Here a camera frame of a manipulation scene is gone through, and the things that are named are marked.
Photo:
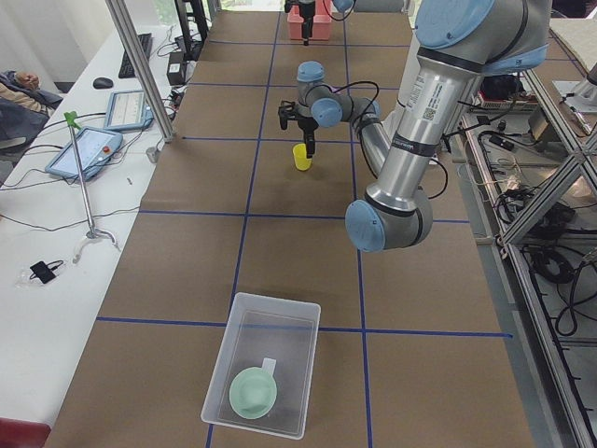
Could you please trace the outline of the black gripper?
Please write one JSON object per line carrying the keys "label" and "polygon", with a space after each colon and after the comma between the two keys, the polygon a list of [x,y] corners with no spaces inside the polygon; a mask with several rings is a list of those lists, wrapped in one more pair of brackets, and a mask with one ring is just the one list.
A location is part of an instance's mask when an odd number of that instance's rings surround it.
{"label": "black gripper", "polygon": [[304,46],[308,46],[311,38],[311,23],[316,14],[314,2],[298,2],[298,13],[303,19],[301,24],[301,37]]}
{"label": "black gripper", "polygon": [[315,153],[316,141],[314,135],[318,129],[318,123],[312,117],[299,117],[298,126],[303,132],[303,137],[306,138],[306,157],[311,158]]}

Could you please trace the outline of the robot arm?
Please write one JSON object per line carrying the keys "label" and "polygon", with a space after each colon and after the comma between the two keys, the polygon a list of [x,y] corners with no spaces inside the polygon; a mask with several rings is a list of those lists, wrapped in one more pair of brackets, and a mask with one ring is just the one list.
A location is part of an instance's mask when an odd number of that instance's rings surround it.
{"label": "robot arm", "polygon": [[396,131],[388,135],[367,98],[341,95],[319,62],[298,67],[298,113],[321,127],[353,127],[375,181],[351,203],[345,227],[363,252],[420,243],[433,212],[420,183],[466,85],[541,64],[550,1],[423,1],[415,21],[419,71]]}
{"label": "robot arm", "polygon": [[[315,0],[298,0],[293,1],[292,4],[298,7],[298,14],[303,19],[301,24],[301,39],[304,46],[309,45],[312,38],[313,21],[316,14]],[[351,14],[354,8],[354,1],[352,0],[332,0],[332,4],[340,13],[347,12]]]}

